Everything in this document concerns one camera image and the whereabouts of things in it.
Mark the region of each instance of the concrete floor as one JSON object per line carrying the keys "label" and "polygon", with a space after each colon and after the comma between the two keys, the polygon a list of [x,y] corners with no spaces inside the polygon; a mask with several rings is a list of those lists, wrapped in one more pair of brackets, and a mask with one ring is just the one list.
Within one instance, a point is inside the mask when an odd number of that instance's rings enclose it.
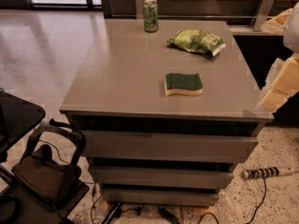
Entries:
{"label": "concrete floor", "polygon": [[[101,12],[0,10],[0,87],[43,106],[48,118],[66,121],[59,112],[60,104],[103,21]],[[9,151],[6,167],[11,168],[20,159],[26,140],[27,136]],[[221,191],[214,206],[221,224],[249,222],[263,197],[262,179],[244,181],[240,177],[242,169],[287,166],[299,170],[298,129],[267,126],[258,140],[258,146],[246,163],[235,168],[235,178]],[[93,182],[84,158],[79,165],[83,171],[81,180]],[[267,178],[266,184],[264,203],[252,223],[298,223],[299,174]],[[69,218],[75,223],[92,223],[92,202],[89,192]],[[126,204],[122,209],[136,206]],[[200,219],[197,208],[166,206],[166,209],[179,217],[181,224],[195,224]],[[103,220],[106,203],[97,203],[96,210],[98,220]],[[169,222],[158,215],[157,206],[145,205],[141,216],[129,211],[113,223]],[[201,223],[216,221],[206,216]]]}

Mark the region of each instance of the green scouring pad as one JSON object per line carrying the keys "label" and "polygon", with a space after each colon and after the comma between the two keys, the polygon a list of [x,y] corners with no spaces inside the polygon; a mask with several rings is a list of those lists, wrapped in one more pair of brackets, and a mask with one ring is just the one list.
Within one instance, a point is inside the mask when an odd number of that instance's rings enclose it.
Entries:
{"label": "green scouring pad", "polygon": [[188,96],[200,95],[203,92],[203,84],[199,74],[170,73],[165,76],[166,96],[181,94]]}

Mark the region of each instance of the green can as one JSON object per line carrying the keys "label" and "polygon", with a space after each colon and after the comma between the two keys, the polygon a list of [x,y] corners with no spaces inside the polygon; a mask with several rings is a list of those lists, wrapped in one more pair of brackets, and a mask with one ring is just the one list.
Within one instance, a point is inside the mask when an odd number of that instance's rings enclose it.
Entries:
{"label": "green can", "polygon": [[153,33],[158,30],[157,0],[145,0],[143,4],[144,31]]}

